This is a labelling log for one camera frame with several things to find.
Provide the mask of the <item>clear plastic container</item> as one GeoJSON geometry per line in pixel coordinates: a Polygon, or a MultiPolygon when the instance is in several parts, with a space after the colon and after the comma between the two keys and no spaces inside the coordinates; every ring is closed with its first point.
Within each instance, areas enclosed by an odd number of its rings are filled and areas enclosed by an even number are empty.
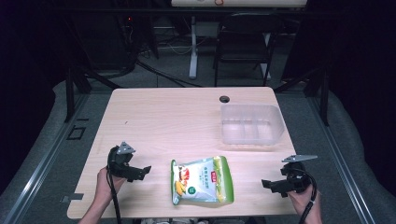
{"type": "Polygon", "coordinates": [[[281,111],[275,105],[226,104],[220,114],[225,144],[273,145],[286,131],[281,111]]]}

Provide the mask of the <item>grey tape strip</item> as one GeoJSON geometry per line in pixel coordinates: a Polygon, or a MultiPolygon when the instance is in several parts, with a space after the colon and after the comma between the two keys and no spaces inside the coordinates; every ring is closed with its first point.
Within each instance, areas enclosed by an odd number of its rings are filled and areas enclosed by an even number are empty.
{"type": "Polygon", "coordinates": [[[83,193],[71,193],[69,195],[64,195],[60,200],[61,203],[71,203],[72,201],[81,201],[83,198],[83,193]]]}

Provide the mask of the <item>person's right hand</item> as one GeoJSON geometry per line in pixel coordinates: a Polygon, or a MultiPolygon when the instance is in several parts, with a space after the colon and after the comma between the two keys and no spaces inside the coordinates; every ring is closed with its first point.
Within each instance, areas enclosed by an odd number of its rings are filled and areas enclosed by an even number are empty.
{"type": "MultiPolygon", "coordinates": [[[[309,185],[305,191],[297,193],[296,191],[290,191],[288,196],[292,202],[292,205],[299,216],[301,216],[311,201],[311,193],[313,190],[313,186],[309,185]]],[[[308,217],[319,216],[320,215],[320,197],[317,194],[314,205],[312,206],[308,217]]]]}

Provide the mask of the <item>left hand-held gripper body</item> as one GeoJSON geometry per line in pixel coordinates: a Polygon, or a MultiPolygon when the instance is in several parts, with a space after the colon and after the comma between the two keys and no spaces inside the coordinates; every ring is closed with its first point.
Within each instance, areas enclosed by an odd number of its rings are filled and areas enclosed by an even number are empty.
{"type": "Polygon", "coordinates": [[[126,142],[111,148],[107,156],[107,169],[116,177],[125,178],[127,174],[133,174],[129,165],[133,153],[134,149],[126,142]]]}

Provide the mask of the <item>white table leg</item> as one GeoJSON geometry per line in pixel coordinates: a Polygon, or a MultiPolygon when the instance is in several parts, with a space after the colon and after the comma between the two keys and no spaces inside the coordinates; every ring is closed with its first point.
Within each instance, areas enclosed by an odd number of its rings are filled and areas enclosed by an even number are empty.
{"type": "Polygon", "coordinates": [[[197,54],[197,38],[196,38],[196,19],[195,17],[192,17],[191,18],[191,61],[190,61],[190,72],[189,72],[190,79],[197,78],[197,63],[198,63],[198,54],[197,54]]]}

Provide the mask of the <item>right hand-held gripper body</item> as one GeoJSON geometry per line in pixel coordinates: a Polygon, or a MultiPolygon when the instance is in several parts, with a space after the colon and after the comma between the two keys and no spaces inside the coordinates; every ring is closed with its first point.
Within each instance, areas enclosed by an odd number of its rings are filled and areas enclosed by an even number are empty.
{"type": "Polygon", "coordinates": [[[304,192],[309,185],[316,185],[314,177],[309,174],[303,165],[304,161],[316,159],[317,155],[291,155],[283,160],[285,165],[281,168],[281,174],[286,177],[284,192],[304,192]]]}

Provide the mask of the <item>green and white snack bag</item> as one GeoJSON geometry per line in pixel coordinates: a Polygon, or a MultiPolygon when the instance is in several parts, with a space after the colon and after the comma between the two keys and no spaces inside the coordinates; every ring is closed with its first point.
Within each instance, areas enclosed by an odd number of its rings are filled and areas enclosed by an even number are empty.
{"type": "Polygon", "coordinates": [[[224,156],[187,163],[171,161],[173,205],[193,203],[233,203],[233,179],[224,156]]]}

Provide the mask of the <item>aluminium floor rail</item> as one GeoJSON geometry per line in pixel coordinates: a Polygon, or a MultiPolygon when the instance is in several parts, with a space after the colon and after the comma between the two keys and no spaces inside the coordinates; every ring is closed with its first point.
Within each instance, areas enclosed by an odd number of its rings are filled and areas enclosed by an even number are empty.
{"type": "Polygon", "coordinates": [[[319,114],[319,104],[317,100],[315,98],[308,97],[307,102],[314,113],[314,117],[318,123],[318,126],[327,139],[327,142],[330,146],[330,155],[332,157],[332,161],[336,167],[337,173],[341,177],[347,195],[354,206],[361,224],[376,224],[375,219],[363,198],[361,190],[358,187],[355,178],[352,176],[352,173],[350,172],[340,147],[336,143],[331,127],[324,123],[319,114]]]}
{"type": "Polygon", "coordinates": [[[21,224],[88,100],[87,94],[77,98],[75,112],[67,122],[64,121],[65,99],[58,97],[55,100],[34,145],[0,195],[0,224],[21,224]]]}

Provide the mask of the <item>person's left hand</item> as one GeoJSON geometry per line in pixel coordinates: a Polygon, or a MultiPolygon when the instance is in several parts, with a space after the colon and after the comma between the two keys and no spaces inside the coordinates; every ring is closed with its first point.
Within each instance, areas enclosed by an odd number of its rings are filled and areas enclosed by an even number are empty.
{"type": "MultiPolygon", "coordinates": [[[[108,180],[109,177],[107,173],[107,168],[104,167],[99,171],[97,175],[97,185],[96,185],[96,192],[94,197],[94,200],[104,208],[107,208],[109,203],[112,201],[112,191],[110,185],[108,184],[108,180]]],[[[120,191],[121,186],[126,181],[125,178],[116,177],[116,176],[112,176],[112,180],[113,180],[114,190],[116,192],[120,191]]]]}

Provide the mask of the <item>black chair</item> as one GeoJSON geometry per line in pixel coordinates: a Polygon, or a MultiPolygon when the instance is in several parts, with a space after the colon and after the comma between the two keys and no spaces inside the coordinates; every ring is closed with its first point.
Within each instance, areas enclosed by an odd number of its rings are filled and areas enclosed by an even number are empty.
{"type": "Polygon", "coordinates": [[[266,65],[262,71],[265,86],[282,28],[283,20],[275,14],[240,12],[226,16],[217,30],[214,85],[218,85],[220,63],[254,63],[256,67],[266,65]]]}

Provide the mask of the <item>black metal stand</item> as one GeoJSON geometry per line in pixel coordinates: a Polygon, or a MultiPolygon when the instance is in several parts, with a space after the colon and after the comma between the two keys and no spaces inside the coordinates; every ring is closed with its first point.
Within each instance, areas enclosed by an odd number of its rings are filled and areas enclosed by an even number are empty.
{"type": "Polygon", "coordinates": [[[329,81],[330,75],[326,66],[314,68],[300,77],[293,78],[285,84],[274,89],[274,92],[280,93],[297,85],[299,82],[307,79],[308,83],[304,88],[306,97],[314,97],[320,91],[319,117],[325,126],[329,125],[328,121],[328,103],[329,103],[329,81]]]}
{"type": "Polygon", "coordinates": [[[89,94],[92,86],[88,78],[93,78],[112,90],[118,89],[120,85],[113,83],[105,77],[85,66],[71,67],[65,76],[65,90],[66,90],[66,117],[65,122],[68,122],[75,114],[75,90],[83,94],[89,94]]]}

